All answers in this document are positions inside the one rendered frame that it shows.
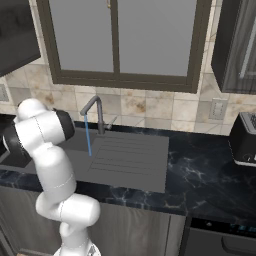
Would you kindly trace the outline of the dark wall cupboard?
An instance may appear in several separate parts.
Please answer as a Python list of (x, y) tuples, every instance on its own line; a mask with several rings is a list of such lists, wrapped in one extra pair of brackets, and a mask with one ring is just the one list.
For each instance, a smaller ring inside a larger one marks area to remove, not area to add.
[(29, 0), (0, 0), (0, 77), (40, 57)]

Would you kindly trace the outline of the black dishwasher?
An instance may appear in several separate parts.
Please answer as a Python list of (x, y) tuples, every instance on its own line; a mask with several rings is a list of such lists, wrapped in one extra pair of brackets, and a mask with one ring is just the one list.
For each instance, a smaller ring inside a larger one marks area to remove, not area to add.
[(178, 256), (256, 256), (256, 227), (187, 218)]

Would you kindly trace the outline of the dark framed window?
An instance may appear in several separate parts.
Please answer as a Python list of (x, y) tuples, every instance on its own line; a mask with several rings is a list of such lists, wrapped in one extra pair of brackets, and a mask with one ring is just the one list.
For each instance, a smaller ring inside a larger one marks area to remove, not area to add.
[(212, 0), (36, 0), (55, 84), (198, 90)]

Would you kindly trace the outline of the blue water stream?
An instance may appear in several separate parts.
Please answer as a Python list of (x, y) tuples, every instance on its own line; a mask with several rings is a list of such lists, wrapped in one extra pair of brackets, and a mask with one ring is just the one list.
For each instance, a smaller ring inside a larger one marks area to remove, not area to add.
[(86, 129), (86, 138), (87, 138), (88, 154), (89, 154), (89, 156), (91, 157), (91, 156), (92, 156), (92, 150), (91, 150), (91, 142), (90, 142), (90, 134), (89, 134), (89, 127), (88, 127), (87, 114), (84, 115), (84, 123), (85, 123), (85, 129)]

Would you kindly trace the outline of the glass fronted wall cupboard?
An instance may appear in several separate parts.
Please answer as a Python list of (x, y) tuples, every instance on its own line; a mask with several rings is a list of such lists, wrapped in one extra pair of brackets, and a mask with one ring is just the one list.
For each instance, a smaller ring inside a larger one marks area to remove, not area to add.
[(256, 95), (256, 0), (223, 0), (211, 67), (223, 93)]

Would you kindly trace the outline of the black toaster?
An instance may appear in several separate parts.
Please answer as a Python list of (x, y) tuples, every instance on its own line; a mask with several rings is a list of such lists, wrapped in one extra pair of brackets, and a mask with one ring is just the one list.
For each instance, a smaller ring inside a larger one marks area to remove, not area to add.
[(256, 113), (240, 112), (228, 141), (237, 165), (256, 167)]

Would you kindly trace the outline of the grey wall switch plate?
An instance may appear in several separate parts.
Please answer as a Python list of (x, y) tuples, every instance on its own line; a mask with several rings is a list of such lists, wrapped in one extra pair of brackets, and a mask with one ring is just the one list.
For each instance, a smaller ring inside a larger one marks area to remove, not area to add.
[(0, 101), (9, 101), (9, 97), (4, 84), (0, 84)]

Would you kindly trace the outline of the grey wall socket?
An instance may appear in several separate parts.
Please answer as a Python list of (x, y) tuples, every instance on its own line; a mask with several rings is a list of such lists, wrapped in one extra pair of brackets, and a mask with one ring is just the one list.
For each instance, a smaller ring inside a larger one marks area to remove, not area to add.
[(209, 113), (209, 118), (213, 120), (222, 120), (224, 118), (228, 101), (226, 99), (213, 98)]

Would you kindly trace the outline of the dark grey tap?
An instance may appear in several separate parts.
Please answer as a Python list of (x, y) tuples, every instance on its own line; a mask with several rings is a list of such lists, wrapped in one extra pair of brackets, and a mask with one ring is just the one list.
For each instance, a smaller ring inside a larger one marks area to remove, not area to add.
[(116, 118), (114, 118), (109, 124), (106, 124), (104, 122), (102, 101), (99, 96), (93, 96), (89, 100), (89, 102), (82, 108), (82, 110), (80, 111), (80, 115), (85, 116), (94, 104), (97, 105), (98, 133), (100, 135), (103, 135), (105, 133), (105, 130), (110, 130), (112, 128), (112, 125), (116, 121)]

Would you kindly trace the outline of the dark grey sink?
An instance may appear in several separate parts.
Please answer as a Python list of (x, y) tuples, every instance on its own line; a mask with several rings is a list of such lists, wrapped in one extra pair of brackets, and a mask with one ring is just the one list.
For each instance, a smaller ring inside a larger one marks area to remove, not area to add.
[(59, 144), (65, 151), (59, 170), (41, 175), (45, 191), (71, 193), (78, 181), (142, 191), (165, 191), (169, 139), (164, 136), (89, 129), (92, 156), (88, 154), (86, 129)]

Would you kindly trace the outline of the grey base cupboard run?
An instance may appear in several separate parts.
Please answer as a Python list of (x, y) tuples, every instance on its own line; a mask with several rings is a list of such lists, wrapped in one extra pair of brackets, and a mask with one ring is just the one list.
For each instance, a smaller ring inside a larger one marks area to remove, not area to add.
[[(0, 228), (16, 252), (50, 256), (61, 245), (59, 223), (35, 210), (36, 192), (0, 186)], [(103, 203), (88, 233), (102, 256), (178, 256), (183, 216)]]

